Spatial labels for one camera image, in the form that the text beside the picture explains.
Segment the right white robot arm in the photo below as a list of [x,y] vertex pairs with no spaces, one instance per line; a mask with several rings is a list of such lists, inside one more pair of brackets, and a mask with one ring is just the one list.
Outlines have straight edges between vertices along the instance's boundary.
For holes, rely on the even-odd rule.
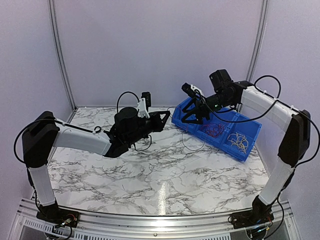
[[247,219],[252,224],[258,224],[267,216],[267,210],[289,184],[298,162],[310,146],[310,114],[282,102],[278,96],[262,91],[256,83],[233,81],[225,69],[216,70],[209,79],[214,94],[207,97],[192,84],[182,85],[182,91],[191,98],[183,109],[183,123],[200,125],[203,119],[209,120],[210,115],[217,116],[223,107],[242,105],[259,113],[260,118],[267,118],[283,132],[275,167],[247,214]]

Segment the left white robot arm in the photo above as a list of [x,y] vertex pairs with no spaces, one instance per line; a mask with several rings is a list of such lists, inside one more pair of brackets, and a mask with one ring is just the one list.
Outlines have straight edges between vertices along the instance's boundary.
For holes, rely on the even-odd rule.
[[44,111],[25,126],[13,142],[13,153],[27,169],[39,212],[53,223],[60,222],[64,216],[49,175],[49,157],[57,149],[72,149],[115,159],[127,153],[141,139],[162,132],[170,114],[168,110],[144,112],[124,107],[115,114],[111,129],[103,130],[76,126],[56,118],[51,111]]

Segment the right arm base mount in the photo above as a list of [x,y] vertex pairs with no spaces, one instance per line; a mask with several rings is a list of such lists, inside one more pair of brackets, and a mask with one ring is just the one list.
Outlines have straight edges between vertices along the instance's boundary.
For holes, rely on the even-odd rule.
[[271,210],[267,210],[265,213],[254,213],[252,209],[231,213],[227,219],[234,229],[270,223],[273,220],[274,215]]

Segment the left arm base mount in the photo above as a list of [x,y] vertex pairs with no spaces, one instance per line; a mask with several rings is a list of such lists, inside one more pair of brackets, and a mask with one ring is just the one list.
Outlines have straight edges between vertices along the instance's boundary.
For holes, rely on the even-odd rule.
[[76,228],[80,218],[78,211],[60,208],[56,204],[39,206],[36,217],[40,220],[60,226],[66,223],[69,227]]

